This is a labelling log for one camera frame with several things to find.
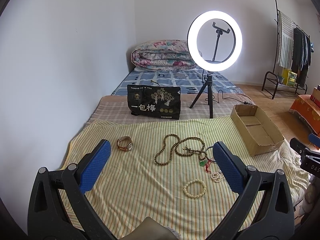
red string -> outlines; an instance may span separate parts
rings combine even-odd
[[[211,165],[212,162],[214,162],[214,159],[213,159],[213,158],[211,158],[210,160],[208,160],[208,162],[205,164],[205,171],[206,171],[207,173],[210,173],[210,174],[211,174],[211,171],[209,170],[209,167],[210,167],[210,165]]]

orange tablecloth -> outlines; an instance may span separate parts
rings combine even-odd
[[[290,109],[297,111],[313,131],[320,136],[320,107],[310,99],[310,95],[298,96]]]

ring light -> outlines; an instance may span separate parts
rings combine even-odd
[[[234,46],[233,53],[227,58],[227,60],[221,63],[210,63],[205,61],[198,50],[197,38],[200,28],[207,22],[213,19],[220,19],[230,25],[235,36],[236,44]],[[209,11],[198,16],[190,26],[188,32],[188,49],[194,62],[201,68],[207,71],[222,71],[231,67],[238,59],[242,49],[242,34],[239,25],[228,14],[220,11]]]

black tripod stand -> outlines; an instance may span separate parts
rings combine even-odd
[[[216,54],[217,54],[217,49],[218,49],[218,43],[219,43],[219,38],[220,36],[223,34],[223,33],[227,33],[229,34],[230,33],[230,29],[228,28],[228,30],[224,30],[222,28],[219,28],[216,26],[216,23],[213,22],[212,24],[212,27],[217,29],[216,30],[216,33],[218,34],[217,36],[217,42],[216,42],[216,48],[214,49],[214,54],[213,54],[213,59],[212,61],[210,60],[207,60],[208,62],[216,62],[215,61],[215,58],[216,58]],[[200,89],[199,93],[197,94],[195,100],[192,102],[190,108],[192,108],[195,103],[198,101],[199,97],[201,96],[201,94],[203,93],[204,89],[206,87],[208,87],[208,105],[209,105],[209,113],[210,113],[210,118],[212,119],[213,118],[213,100],[212,100],[212,74],[213,72],[211,71],[208,71],[208,74],[207,74],[207,79],[205,81],[205,83],[203,84],[202,88]]]

tripod leg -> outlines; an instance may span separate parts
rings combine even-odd
[[[208,105],[209,105],[210,119],[212,119],[213,118],[212,82],[208,82]]]
[[[193,106],[195,105],[195,103],[198,101],[199,97],[201,96],[202,92],[204,91],[204,89],[206,88],[206,86],[208,85],[207,82],[205,82],[202,86],[202,88],[200,89],[199,93],[197,94],[195,100],[193,100],[190,108],[193,108]]]

